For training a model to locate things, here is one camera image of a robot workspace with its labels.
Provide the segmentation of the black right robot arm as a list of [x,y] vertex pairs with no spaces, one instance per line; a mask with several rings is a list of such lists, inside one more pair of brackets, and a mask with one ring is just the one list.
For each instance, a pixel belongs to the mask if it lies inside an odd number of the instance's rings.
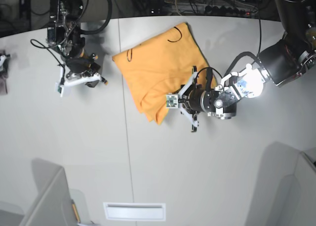
[[50,0],[49,21],[47,24],[46,43],[43,45],[36,39],[30,41],[31,45],[45,49],[50,53],[58,53],[58,65],[61,68],[60,79],[56,83],[58,92],[65,88],[85,84],[95,87],[101,82],[107,84],[102,77],[101,66],[96,63],[95,53],[85,50],[85,36],[97,35],[108,25],[113,12],[112,0],[107,0],[108,13],[104,23],[95,30],[81,28],[81,19],[86,12],[88,3],[83,0]]

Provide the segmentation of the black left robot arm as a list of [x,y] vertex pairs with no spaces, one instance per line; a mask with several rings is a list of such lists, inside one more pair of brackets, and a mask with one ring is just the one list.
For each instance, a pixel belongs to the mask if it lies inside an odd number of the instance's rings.
[[210,86],[213,69],[206,68],[206,86],[194,79],[184,105],[191,114],[208,113],[218,119],[236,115],[237,103],[261,95],[264,84],[291,82],[316,63],[316,0],[275,0],[284,34],[257,55],[240,53],[217,86]]

